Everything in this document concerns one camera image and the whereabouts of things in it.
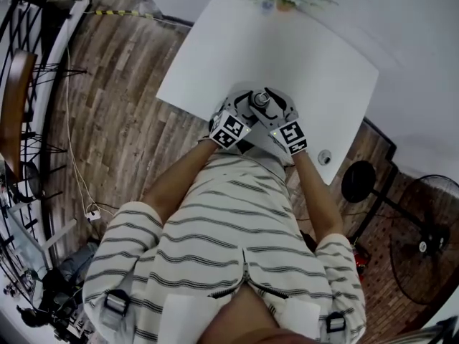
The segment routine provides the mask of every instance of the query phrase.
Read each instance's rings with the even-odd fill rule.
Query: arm
[[[338,206],[331,198],[308,154],[302,151],[293,155],[292,159],[300,176],[301,188],[316,233],[317,243],[320,243],[329,234],[343,234],[343,219]]]
[[[158,213],[163,224],[177,210],[197,174],[217,148],[212,140],[203,140],[160,175],[142,198],[143,203]]]
[[[316,233],[315,253],[333,293],[332,310],[341,312],[346,321],[343,343],[356,343],[365,332],[365,298],[351,245],[343,236],[343,220],[308,154],[302,151],[292,158]]]

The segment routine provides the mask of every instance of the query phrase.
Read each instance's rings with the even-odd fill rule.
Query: person
[[[258,122],[292,156],[314,253],[293,215],[279,159],[234,147]],[[83,288],[86,313],[105,339],[355,343],[366,326],[364,294],[338,207],[306,145],[284,93],[228,96],[209,137],[108,226]]]
[[[27,326],[40,328],[49,323],[59,328],[68,326],[71,314],[82,303],[80,283],[99,243],[90,237],[85,246],[67,257],[57,268],[49,270],[42,279],[38,279],[38,272],[32,272],[34,286],[31,299],[34,308],[16,307]]]

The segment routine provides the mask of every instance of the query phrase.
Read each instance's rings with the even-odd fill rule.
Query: strap buckle
[[[339,312],[332,312],[326,318],[327,323],[327,333],[337,333],[339,331],[345,331],[346,321],[344,316]]]
[[[111,290],[106,296],[103,306],[110,311],[125,317],[131,299],[124,290]]]

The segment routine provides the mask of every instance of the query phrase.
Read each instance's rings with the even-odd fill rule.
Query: metal rod
[[[30,223],[26,224],[24,226],[25,229],[29,229],[31,226],[34,226],[35,224],[38,223],[38,219],[34,219],[33,221],[31,221]]]
[[[394,183],[395,176],[399,173],[399,169],[396,165],[391,162],[392,169],[387,176],[386,182],[382,186],[381,195],[386,195],[389,192],[390,187]],[[376,201],[373,203],[372,207],[370,208],[368,214],[364,217],[364,220],[360,223],[359,228],[356,232],[352,235],[350,241],[351,244],[355,244],[360,236],[364,233],[365,229],[368,227],[370,222],[372,221],[375,214],[378,212],[379,207],[382,204],[382,199],[377,198]]]
[[[21,38],[21,28],[18,29],[17,31],[17,46],[20,47],[22,45],[22,38]]]
[[[26,133],[21,134],[21,140],[32,139],[34,138],[36,133],[34,131],[27,131]]]
[[[411,214],[410,212],[404,210],[399,204],[396,204],[395,202],[393,202],[391,199],[389,199],[387,196],[385,195],[381,195],[381,193],[379,191],[376,191],[376,190],[372,190],[372,194],[376,195],[378,198],[380,198],[384,203],[386,203],[387,205],[389,205],[391,208],[393,208],[395,211],[398,211],[401,215],[403,215],[403,217],[405,217],[406,219],[408,219],[409,221],[411,221],[412,223],[414,223],[416,226],[418,226],[419,228],[423,229],[425,228],[425,225],[422,224],[422,222],[416,217],[414,216],[413,214]]]
[[[26,25],[27,25],[27,28],[30,27],[30,26],[29,26],[29,23],[30,23],[30,14],[29,14],[29,11],[27,10],[27,14],[26,14]],[[29,35],[26,36],[26,51],[30,52]]]
[[[12,262],[14,263],[14,266],[15,266],[19,271],[21,271],[21,270],[24,268],[24,265],[21,264],[21,260],[19,260],[18,256],[15,255],[14,251],[10,251],[10,255],[13,256],[13,259],[11,259],[11,260],[12,260]]]
[[[6,229],[6,232],[8,234],[8,239],[9,239],[9,238],[12,237],[12,235],[11,235],[11,233],[9,233],[8,223],[6,222],[5,214],[4,214],[3,210],[1,211],[1,215],[3,216],[3,224],[5,225],[5,229]],[[16,247],[14,247],[14,243],[12,241],[11,241],[11,245],[13,246],[14,249],[16,248]]]
[[[29,26],[27,26],[26,38],[29,37],[30,32],[32,31],[32,27],[34,26],[35,21],[37,20],[37,18],[38,18],[38,16],[40,15],[40,12],[41,12],[41,11],[42,11],[42,8],[39,7],[39,8],[37,9],[37,11],[35,12],[34,17],[32,18],[32,22],[30,23]],[[22,42],[21,49],[24,49],[25,45],[26,45],[26,42],[25,42],[25,41]]]
[[[44,201],[50,200],[50,199],[52,199],[52,198],[54,198],[54,197],[56,197],[56,196],[59,196],[59,195],[61,195],[61,194],[63,194],[63,192],[62,192],[62,191],[59,191],[59,192],[57,192],[57,193],[52,194],[51,196],[48,196],[47,198],[43,198],[42,200],[44,200]]]
[[[67,164],[65,164],[65,165],[63,165],[63,166],[60,166],[60,167],[57,167],[57,168],[54,168],[54,169],[52,169],[51,171],[49,171],[48,174],[50,175],[51,173],[58,172],[58,171],[60,171],[61,169],[66,168],[66,167],[67,167]]]
[[[27,12],[27,10],[29,10],[29,8],[30,8],[30,4],[27,5],[27,8],[26,8],[26,11],[25,11],[25,12]],[[11,13],[11,16],[9,17],[9,21],[11,21],[11,22],[12,22],[12,16],[13,16],[13,12]],[[25,14],[22,14],[21,17],[19,18],[19,23],[18,23],[18,26],[16,27],[16,30],[21,26],[22,19],[24,18],[24,16],[25,16]],[[9,57],[9,55],[7,55],[7,56],[5,57],[5,60],[4,60],[4,62],[3,62],[3,67],[1,68],[0,82],[2,82],[2,80],[3,80],[3,74],[5,73],[6,63],[8,62],[8,57]]]
[[[11,23],[9,24],[9,45],[8,45],[8,53],[9,56],[13,57],[13,43],[14,43],[14,35],[13,35],[13,26],[14,26],[14,15],[11,16]]]
[[[11,244],[14,241],[14,237],[10,236],[7,239],[4,240],[3,245],[7,246],[8,244]]]
[[[87,70],[75,70],[75,71],[70,72],[70,74],[63,75],[62,77],[73,77],[73,76],[79,75],[79,74],[87,74]],[[48,83],[48,82],[53,82],[53,81],[55,81],[55,78],[54,79],[45,80],[44,82],[31,83],[31,85],[29,87],[35,87],[37,85]]]
[[[32,208],[31,208],[30,204],[27,204],[27,211],[29,212],[29,220],[31,222],[29,222],[28,224],[26,224],[24,226],[25,229],[28,229],[29,228],[28,226],[34,226],[34,224],[36,224],[38,222],[36,219],[34,219],[35,223],[34,223],[34,220],[32,220]],[[32,236],[34,237],[34,240],[38,242],[37,236],[35,236],[35,229],[33,229],[33,228],[32,228]]]
[[[32,104],[30,104],[30,108],[29,108],[29,111],[32,112]],[[25,141],[24,141],[24,160],[27,162],[27,141],[28,139],[26,138]],[[29,197],[29,185],[28,183],[26,183],[25,185],[25,189],[26,189],[26,197]],[[32,213],[31,213],[31,210],[30,210],[30,204],[27,205],[27,213],[29,215],[29,223],[32,222]],[[35,230],[32,228],[32,236],[34,237],[34,240],[38,242],[37,240],[37,236],[35,236]]]
[[[23,148],[27,148],[27,149],[41,149],[41,147],[36,147],[36,146],[26,146],[26,145],[21,145],[21,147]]]

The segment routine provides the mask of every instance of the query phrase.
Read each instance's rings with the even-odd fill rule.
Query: electric fan
[[[397,211],[390,237],[394,277],[408,298],[428,305],[458,273],[459,185],[444,176],[424,176],[396,204],[374,190],[375,181],[369,162],[355,162],[344,174],[342,194],[351,203],[375,194]]]

